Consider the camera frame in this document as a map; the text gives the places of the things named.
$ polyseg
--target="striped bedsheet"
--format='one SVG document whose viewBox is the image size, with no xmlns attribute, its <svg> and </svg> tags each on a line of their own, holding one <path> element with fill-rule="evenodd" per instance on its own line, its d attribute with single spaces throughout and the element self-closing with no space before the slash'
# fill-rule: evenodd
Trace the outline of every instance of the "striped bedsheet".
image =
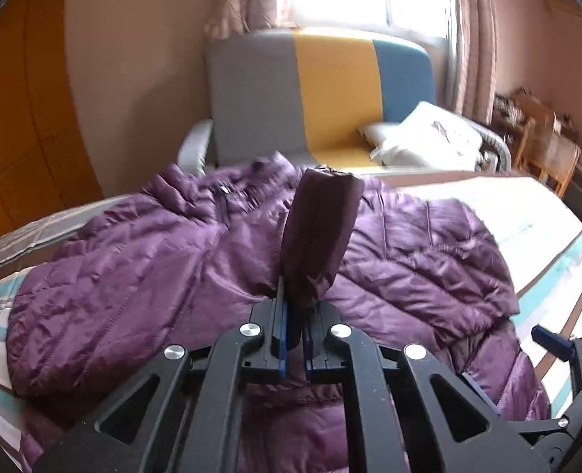
<svg viewBox="0 0 582 473">
<path fill-rule="evenodd" d="M 490 229 L 519 296 L 520 313 L 512 320 L 521 346 L 542 378 L 553 415 L 562 414 L 571 402 L 569 367 L 535 344 L 530 331 L 540 323 L 565 336 L 582 336 L 580 221 L 558 197 L 531 178 L 476 177 L 400 189 L 423 199 L 456 197 L 473 208 Z M 5 347 L 13 297 L 32 268 L 33 258 L 121 199 L 90 205 L 87 213 L 71 210 L 56 214 L 28 231 L 16 232 L 13 239 L 0 240 L 0 271 L 8 270 L 0 279 L 0 443 L 16 464 L 20 459 L 22 401 L 10 386 Z"/>
</svg>

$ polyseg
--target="quilted fabric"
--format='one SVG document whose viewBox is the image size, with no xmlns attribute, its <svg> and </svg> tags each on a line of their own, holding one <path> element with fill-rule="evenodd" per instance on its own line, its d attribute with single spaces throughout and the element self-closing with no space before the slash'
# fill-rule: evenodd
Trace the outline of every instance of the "quilted fabric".
<svg viewBox="0 0 582 473">
<path fill-rule="evenodd" d="M 210 345 L 274 295 L 300 177 L 281 156 L 199 179 L 171 166 L 30 272 L 7 338 L 13 387 L 32 400 L 27 468 L 161 347 Z M 519 310 L 508 269 L 482 222 L 457 200 L 424 202 L 365 183 L 326 300 L 378 343 L 421 343 L 468 371 L 502 417 L 547 417 L 547 396 L 508 320 Z M 307 385 L 301 350 L 289 363 L 285 384 L 250 392 L 241 472 L 346 467 L 339 388 Z"/>
</svg>

